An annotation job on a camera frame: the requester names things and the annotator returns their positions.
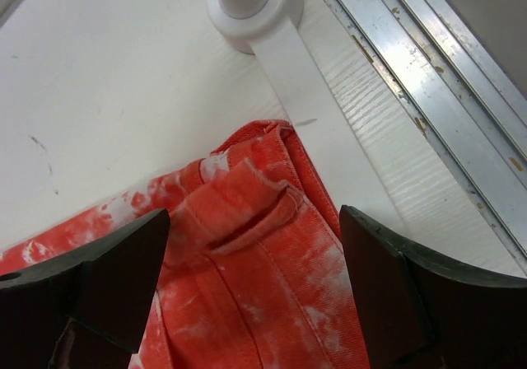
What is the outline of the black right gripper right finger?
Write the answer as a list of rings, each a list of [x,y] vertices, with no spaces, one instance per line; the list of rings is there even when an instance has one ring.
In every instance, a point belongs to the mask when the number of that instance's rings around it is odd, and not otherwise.
[[[343,250],[373,368],[524,368],[526,281],[466,264],[350,206]]]

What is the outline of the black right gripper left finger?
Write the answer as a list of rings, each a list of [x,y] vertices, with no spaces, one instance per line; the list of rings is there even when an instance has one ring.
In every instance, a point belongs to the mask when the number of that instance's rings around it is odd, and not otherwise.
[[[147,325],[170,230],[156,210],[1,276],[3,368],[126,368]]]

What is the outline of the red white tie-dye trousers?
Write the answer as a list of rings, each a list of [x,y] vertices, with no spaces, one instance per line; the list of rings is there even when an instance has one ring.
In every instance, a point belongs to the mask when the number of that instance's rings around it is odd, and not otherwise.
[[[338,214],[288,122],[251,122],[115,202],[171,220],[131,368],[369,367]]]

